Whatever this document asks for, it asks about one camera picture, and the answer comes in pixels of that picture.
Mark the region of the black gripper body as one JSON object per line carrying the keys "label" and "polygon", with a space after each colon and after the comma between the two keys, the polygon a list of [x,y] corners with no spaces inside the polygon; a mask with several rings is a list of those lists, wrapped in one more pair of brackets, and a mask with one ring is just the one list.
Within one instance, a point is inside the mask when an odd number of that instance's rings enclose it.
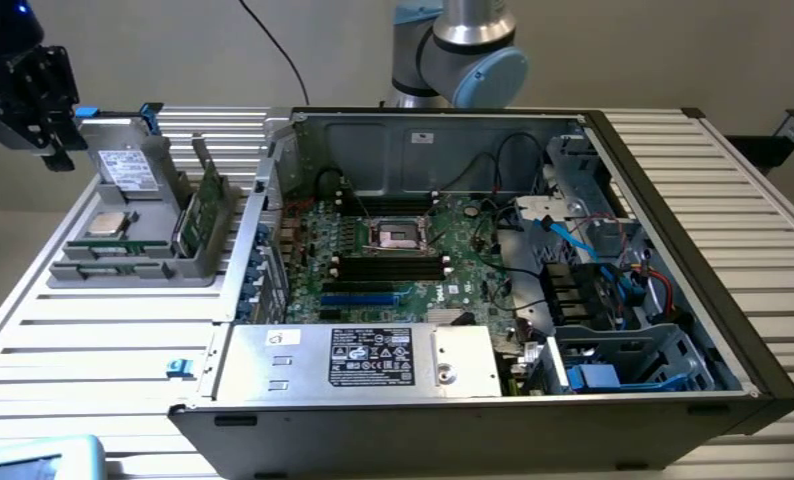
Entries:
{"label": "black gripper body", "polygon": [[64,47],[39,45],[0,58],[0,144],[40,157],[53,172],[71,172],[69,153],[88,144],[75,120],[80,95]]}

